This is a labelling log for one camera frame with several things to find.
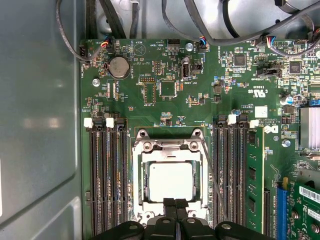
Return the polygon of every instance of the cpu socket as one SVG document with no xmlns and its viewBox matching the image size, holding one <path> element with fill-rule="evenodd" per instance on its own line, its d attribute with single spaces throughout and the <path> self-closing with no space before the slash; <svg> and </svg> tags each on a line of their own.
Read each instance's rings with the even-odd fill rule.
<svg viewBox="0 0 320 240">
<path fill-rule="evenodd" d="M 133 212 L 141 224 L 164 214 L 163 198 L 186 199 L 190 217 L 208 214 L 208 147 L 203 132 L 189 139 L 150 139 L 137 133 L 132 148 Z"/>
</svg>

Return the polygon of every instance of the white sticker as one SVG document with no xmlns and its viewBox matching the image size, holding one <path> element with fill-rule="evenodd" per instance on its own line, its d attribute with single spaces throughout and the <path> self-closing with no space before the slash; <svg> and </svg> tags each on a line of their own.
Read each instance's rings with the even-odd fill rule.
<svg viewBox="0 0 320 240">
<path fill-rule="evenodd" d="M 308 215 L 314 218 L 315 220 L 320 221 L 320 214 L 308 208 Z"/>
<path fill-rule="evenodd" d="M 320 194 L 318 193 L 315 193 L 313 191 L 310 191 L 302 186 L 299 187 L 299 193 L 302 195 L 302 196 L 305 196 L 307 197 L 308 199 L 311 199 L 315 202 L 317 202 L 318 204 L 320 204 Z"/>
<path fill-rule="evenodd" d="M 268 117 L 268 106 L 255 106 L 254 117 L 257 119 Z"/>
</svg>

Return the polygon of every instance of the blue pcie slot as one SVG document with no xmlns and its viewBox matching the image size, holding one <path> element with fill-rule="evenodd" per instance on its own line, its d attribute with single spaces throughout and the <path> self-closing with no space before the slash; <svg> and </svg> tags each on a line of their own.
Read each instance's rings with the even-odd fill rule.
<svg viewBox="0 0 320 240">
<path fill-rule="evenodd" d="M 286 240 L 287 235 L 287 192 L 276 188 L 276 239 Z"/>
</svg>

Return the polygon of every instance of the green circuit board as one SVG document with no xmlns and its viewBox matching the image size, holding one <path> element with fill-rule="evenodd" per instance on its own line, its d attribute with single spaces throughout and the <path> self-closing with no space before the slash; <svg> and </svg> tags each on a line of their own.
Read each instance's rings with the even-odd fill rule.
<svg viewBox="0 0 320 240">
<path fill-rule="evenodd" d="M 86 40 L 81 49 L 92 54 L 101 43 Z M 186 50 L 188 43 L 192 51 Z M 292 53 L 305 47 L 293 41 L 274 45 Z M 108 71 L 114 57 L 129 64 L 124 79 Z M 301 155 L 299 144 L 299 109 L 320 97 L 314 51 L 303 58 L 282 57 L 254 42 L 206 44 L 200 51 L 198 43 L 187 40 L 114 39 L 112 50 L 102 48 L 94 61 L 81 65 L 80 88 L 84 239 L 123 221 L 137 221 L 132 147 L 140 129 L 156 139 L 189 138 L 194 129 L 201 129 L 229 220 L 273 238 L 277 187 L 285 176 L 294 180 L 300 168 L 319 168 L 317 160 Z M 293 103 L 281 104 L 287 96 Z M 232 110 L 241 115 L 228 124 Z M 84 127 L 85 118 L 104 130 Z M 114 119 L 117 130 L 104 127 L 107 118 Z M 290 146 L 284 147 L 284 140 Z M 214 227 L 223 218 L 214 189 L 209 187 L 208 196 L 206 220 Z"/>
</svg>

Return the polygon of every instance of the motherboard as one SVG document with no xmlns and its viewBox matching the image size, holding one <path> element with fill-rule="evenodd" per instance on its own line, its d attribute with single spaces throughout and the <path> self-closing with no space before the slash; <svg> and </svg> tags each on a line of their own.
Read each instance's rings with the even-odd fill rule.
<svg viewBox="0 0 320 240">
<path fill-rule="evenodd" d="M 300 52 L 305 42 L 275 41 Z M 257 41 L 85 40 L 84 239 L 163 215 L 227 219 L 278 240 L 320 238 L 320 49 Z M 214 178 L 218 188 L 213 184 Z"/>
</svg>

